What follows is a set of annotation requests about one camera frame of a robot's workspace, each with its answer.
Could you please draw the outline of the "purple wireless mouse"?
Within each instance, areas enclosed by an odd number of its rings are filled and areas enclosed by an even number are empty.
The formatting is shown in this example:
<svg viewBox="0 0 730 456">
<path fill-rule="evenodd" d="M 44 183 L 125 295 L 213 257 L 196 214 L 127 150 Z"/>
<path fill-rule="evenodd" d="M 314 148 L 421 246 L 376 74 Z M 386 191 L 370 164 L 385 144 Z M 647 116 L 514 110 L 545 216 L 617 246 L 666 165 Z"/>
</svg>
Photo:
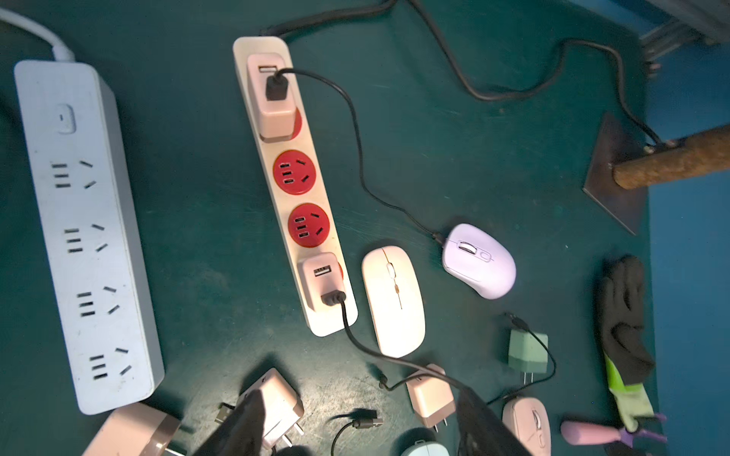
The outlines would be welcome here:
<svg viewBox="0 0 730 456">
<path fill-rule="evenodd" d="M 516 281 L 516 263 L 511 253 L 494 237 L 467 223 L 450 231 L 442 264 L 449 274 L 488 300 L 503 298 Z"/>
</svg>

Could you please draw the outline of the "peach wireless mouse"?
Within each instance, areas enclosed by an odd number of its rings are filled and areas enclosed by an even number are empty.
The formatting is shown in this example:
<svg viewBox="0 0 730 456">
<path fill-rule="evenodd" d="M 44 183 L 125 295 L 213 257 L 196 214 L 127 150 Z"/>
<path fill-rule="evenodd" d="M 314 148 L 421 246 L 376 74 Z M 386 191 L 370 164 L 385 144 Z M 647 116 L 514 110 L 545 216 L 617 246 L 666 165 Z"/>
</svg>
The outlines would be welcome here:
<svg viewBox="0 0 730 456">
<path fill-rule="evenodd" d="M 376 248 L 362 262 L 362 275 L 379 350 L 401 358 L 425 339 L 423 298 L 414 265 L 397 246 Z"/>
</svg>

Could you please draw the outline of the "green USB charger plug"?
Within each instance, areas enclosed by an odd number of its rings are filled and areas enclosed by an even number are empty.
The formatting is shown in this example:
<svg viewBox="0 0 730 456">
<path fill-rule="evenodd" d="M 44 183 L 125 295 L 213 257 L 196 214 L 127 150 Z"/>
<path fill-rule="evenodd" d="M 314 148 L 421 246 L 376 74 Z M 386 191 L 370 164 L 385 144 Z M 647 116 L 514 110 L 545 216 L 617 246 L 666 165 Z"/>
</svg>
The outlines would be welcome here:
<svg viewBox="0 0 730 456">
<path fill-rule="evenodd" d="M 509 335 L 508 364 L 522 375 L 524 385 L 536 374 L 545 374 L 549 366 L 549 337 L 546 334 L 513 329 Z"/>
</svg>

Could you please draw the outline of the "pink purple garden rake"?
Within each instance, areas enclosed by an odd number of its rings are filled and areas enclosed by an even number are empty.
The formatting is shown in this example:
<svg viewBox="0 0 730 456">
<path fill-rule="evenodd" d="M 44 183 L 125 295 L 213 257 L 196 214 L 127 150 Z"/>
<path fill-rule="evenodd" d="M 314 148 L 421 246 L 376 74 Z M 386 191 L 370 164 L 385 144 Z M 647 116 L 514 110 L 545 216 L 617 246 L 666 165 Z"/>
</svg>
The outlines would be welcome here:
<svg viewBox="0 0 730 456">
<path fill-rule="evenodd" d="M 639 427 L 636 431 L 628 431 L 625 427 L 603 426 L 587 422 L 564 421 L 560 431 L 563 438 L 572 446 L 599 446 L 612 443 L 622 443 L 629 448 L 634 448 L 637 439 L 647 438 L 666 444 L 667 437 L 663 434 L 650 431 L 644 424 L 667 421 L 662 413 L 656 413 L 650 417 L 639 417 Z"/>
</svg>

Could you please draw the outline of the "pink USB charger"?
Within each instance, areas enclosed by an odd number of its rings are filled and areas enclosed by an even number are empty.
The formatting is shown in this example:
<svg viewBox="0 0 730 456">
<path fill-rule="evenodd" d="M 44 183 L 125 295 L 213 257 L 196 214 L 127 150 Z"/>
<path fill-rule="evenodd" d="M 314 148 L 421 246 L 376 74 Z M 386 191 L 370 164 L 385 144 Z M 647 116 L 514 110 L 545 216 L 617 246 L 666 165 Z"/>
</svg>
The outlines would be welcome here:
<svg viewBox="0 0 730 456">
<path fill-rule="evenodd" d="M 83 456 L 180 455 L 169 445 L 181 421 L 143 403 L 114 410 L 94 436 Z"/>
<path fill-rule="evenodd" d="M 262 447 L 265 450 L 274 450 L 281 445 L 291 448 L 293 444 L 289 434 L 296 432 L 304 435 L 300 426 L 300 420 L 304 416 L 300 395 L 276 368 L 269 369 L 243 391 L 236 406 L 241 406 L 254 393 L 262 395 Z"/>
</svg>

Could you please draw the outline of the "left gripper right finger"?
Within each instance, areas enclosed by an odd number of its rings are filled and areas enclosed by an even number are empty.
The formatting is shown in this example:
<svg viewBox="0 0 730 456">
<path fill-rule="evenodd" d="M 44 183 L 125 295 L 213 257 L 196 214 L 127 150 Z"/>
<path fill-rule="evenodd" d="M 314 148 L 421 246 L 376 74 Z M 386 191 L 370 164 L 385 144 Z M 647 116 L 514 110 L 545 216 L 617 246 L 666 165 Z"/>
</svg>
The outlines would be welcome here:
<svg viewBox="0 0 730 456">
<path fill-rule="evenodd" d="M 459 391 L 456 416 L 459 427 L 458 455 L 530 455 L 472 389 Z"/>
</svg>

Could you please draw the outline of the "aluminium back frame bar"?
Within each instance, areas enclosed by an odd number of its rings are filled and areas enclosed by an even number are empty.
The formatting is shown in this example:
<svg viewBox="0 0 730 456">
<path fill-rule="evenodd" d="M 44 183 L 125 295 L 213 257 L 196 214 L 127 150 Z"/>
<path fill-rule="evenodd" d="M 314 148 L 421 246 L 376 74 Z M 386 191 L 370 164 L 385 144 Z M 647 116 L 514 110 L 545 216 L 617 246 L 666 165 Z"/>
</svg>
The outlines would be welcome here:
<svg viewBox="0 0 730 456">
<path fill-rule="evenodd" d="M 696 42 L 714 46 L 729 41 L 729 0 L 648 0 L 670 18 L 641 37 L 647 74 L 654 77 L 658 60 Z"/>
</svg>

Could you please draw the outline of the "white power strip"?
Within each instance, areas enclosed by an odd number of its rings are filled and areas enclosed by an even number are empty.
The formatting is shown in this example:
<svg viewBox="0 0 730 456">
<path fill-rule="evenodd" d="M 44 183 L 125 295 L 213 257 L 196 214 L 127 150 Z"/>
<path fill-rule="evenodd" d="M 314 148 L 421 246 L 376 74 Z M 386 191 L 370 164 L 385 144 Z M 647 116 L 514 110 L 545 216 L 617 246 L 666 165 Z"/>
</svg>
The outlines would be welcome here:
<svg viewBox="0 0 730 456">
<path fill-rule="evenodd" d="M 115 96 L 82 63 L 22 61 L 14 79 L 79 409 L 147 399 L 165 366 Z"/>
</svg>

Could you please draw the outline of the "beige wooden power strip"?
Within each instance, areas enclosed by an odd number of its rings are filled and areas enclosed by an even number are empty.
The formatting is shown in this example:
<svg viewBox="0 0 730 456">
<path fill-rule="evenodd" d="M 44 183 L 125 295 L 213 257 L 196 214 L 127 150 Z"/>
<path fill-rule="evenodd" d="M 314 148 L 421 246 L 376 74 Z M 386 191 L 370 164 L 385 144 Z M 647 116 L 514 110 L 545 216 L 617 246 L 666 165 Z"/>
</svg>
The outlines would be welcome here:
<svg viewBox="0 0 730 456">
<path fill-rule="evenodd" d="M 277 37 L 240 37 L 233 54 L 307 326 L 315 336 L 330 336 L 354 324 L 359 311 L 350 296 L 343 318 L 340 310 L 310 298 L 304 281 L 321 268 L 341 280 L 346 294 L 353 293 L 296 75 L 285 75 L 284 99 L 266 97 L 268 79 L 293 66 L 288 46 Z"/>
</svg>

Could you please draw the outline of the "pink USB charger plug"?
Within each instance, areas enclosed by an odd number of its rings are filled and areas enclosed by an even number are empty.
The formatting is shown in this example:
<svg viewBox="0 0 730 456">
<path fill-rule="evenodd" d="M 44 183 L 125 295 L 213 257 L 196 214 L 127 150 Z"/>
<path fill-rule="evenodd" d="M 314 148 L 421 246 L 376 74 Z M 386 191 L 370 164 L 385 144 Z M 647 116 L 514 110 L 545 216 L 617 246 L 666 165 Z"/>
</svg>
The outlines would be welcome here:
<svg viewBox="0 0 730 456">
<path fill-rule="evenodd" d="M 418 372 L 406 386 L 414 412 L 426 428 L 437 432 L 440 425 L 448 425 L 448 418 L 456 412 L 456 402 L 447 382 Z"/>
</svg>

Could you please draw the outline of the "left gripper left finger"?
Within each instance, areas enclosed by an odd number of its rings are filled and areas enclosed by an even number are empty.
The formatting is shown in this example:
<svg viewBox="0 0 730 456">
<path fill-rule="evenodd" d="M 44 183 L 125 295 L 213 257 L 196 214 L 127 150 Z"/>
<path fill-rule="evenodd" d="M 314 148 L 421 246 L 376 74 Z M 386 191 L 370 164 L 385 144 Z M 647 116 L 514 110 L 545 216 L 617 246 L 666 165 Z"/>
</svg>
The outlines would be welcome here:
<svg viewBox="0 0 730 456">
<path fill-rule="evenodd" d="M 249 393 L 194 455 L 259 456 L 265 416 L 262 393 Z"/>
</svg>

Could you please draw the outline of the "black green work glove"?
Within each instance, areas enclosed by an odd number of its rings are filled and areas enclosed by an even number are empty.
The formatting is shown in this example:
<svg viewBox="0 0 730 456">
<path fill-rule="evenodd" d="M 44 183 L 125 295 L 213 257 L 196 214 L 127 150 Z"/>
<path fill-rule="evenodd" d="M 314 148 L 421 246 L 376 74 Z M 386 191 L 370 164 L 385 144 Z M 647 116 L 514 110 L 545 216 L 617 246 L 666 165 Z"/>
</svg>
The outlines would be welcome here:
<svg viewBox="0 0 730 456">
<path fill-rule="evenodd" d="M 595 296 L 596 329 L 606 362 L 606 380 L 625 428 L 638 431 L 641 418 L 655 415 L 644 382 L 655 360 L 643 341 L 644 265 L 623 256 L 608 265 Z"/>
</svg>

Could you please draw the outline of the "pink wireless mouse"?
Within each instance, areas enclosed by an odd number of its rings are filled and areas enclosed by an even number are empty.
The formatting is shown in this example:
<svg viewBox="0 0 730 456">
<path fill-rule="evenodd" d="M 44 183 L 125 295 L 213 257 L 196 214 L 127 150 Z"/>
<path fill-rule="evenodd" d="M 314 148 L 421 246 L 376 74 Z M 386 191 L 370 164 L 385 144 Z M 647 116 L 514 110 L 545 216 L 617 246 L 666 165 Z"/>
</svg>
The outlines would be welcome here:
<svg viewBox="0 0 730 456">
<path fill-rule="evenodd" d="M 503 423 L 533 456 L 551 456 L 551 425 L 544 404 L 533 397 L 515 398 L 503 408 Z"/>
</svg>

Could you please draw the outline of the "light blue wireless mouse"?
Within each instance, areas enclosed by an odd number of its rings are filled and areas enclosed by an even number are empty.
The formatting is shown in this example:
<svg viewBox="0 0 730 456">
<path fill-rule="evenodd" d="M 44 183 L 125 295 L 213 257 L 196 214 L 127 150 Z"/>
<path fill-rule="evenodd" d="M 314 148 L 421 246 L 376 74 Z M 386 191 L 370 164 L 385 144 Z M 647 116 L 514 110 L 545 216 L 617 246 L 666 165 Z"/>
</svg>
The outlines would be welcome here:
<svg viewBox="0 0 730 456">
<path fill-rule="evenodd" d="M 416 441 L 401 456 L 450 456 L 447 448 L 435 441 Z"/>
</svg>

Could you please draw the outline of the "pink cherry blossom tree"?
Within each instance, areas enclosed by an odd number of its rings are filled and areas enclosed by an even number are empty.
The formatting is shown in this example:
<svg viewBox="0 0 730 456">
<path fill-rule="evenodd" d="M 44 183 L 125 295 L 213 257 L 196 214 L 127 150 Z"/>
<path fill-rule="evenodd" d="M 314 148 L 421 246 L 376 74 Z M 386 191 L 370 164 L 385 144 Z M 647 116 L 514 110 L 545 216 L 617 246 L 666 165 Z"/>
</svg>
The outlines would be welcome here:
<svg viewBox="0 0 730 456">
<path fill-rule="evenodd" d="M 729 169 L 729 126 L 641 146 L 606 112 L 583 191 L 627 232 L 641 228 L 648 189 Z"/>
</svg>

